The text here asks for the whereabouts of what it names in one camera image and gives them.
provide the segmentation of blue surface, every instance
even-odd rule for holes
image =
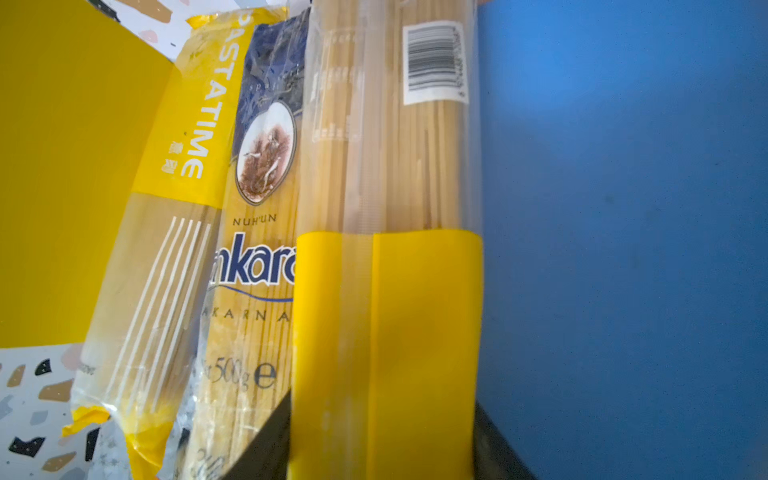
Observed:
[[[768,478],[768,5],[479,25],[479,400],[541,480]]]

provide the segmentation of spaghetti package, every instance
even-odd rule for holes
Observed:
[[[245,51],[284,9],[199,18],[134,180],[71,390],[65,435],[114,417],[154,478],[190,375],[230,163]]]
[[[315,0],[291,480],[470,480],[482,314],[472,0]]]
[[[180,477],[215,480],[290,387],[296,209],[309,12],[259,25],[241,75],[217,259],[201,317],[204,375]]]

